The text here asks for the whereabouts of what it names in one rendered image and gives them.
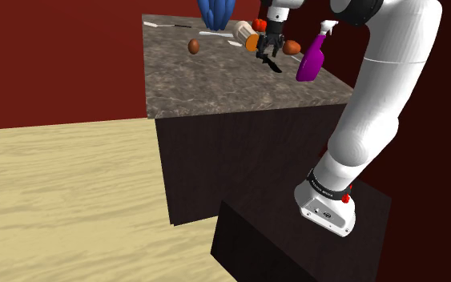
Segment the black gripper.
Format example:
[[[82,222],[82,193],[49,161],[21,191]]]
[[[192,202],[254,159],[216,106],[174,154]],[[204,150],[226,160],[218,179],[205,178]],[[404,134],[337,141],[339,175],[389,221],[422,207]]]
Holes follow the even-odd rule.
[[[257,58],[267,58],[267,54],[264,53],[267,46],[273,45],[272,57],[275,58],[279,50],[283,48],[284,36],[283,28],[284,22],[266,21],[266,27],[264,34],[260,36],[257,43]]]

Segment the brown potato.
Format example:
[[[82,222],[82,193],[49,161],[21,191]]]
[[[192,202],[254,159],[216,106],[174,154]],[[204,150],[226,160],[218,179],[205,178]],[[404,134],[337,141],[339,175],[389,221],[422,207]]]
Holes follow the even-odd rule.
[[[299,54],[301,51],[301,45],[294,40],[286,40],[283,44],[282,51],[286,55]]]

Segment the dark counter with marble top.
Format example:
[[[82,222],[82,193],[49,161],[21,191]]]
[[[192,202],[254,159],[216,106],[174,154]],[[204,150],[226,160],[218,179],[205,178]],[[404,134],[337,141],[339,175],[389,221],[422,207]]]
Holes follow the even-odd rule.
[[[150,27],[180,24],[182,27]],[[304,128],[303,117],[324,105],[338,111],[352,88],[326,70],[295,79],[299,62],[280,54],[272,71],[235,38],[199,35],[199,18],[142,17],[147,115],[154,119],[170,221],[186,224],[217,214],[232,187],[256,175],[272,144]],[[199,42],[190,54],[187,44]]]

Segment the beige jar with orange lid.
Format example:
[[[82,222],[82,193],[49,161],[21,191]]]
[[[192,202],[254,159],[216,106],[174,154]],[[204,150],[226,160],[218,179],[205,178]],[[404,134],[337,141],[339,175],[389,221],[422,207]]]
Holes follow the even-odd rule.
[[[256,51],[260,35],[246,21],[237,22],[232,29],[233,37],[248,51]]]

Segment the purple spray bottle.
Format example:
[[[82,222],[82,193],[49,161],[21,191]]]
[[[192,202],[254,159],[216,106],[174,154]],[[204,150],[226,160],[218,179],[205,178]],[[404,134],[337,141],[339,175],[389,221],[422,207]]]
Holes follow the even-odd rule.
[[[324,40],[327,35],[332,34],[332,28],[339,22],[337,20],[324,20],[320,23],[320,32],[314,38],[309,48],[305,51],[301,59],[296,80],[298,82],[311,82],[316,79],[324,63],[324,54],[321,51]]]

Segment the dark robot stand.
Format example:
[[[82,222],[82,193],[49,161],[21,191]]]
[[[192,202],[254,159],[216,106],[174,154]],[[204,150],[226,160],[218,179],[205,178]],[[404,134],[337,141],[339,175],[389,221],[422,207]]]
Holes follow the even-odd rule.
[[[212,256],[237,282],[375,282],[392,200],[357,180],[346,237],[305,219],[288,187],[234,191],[221,203]]]

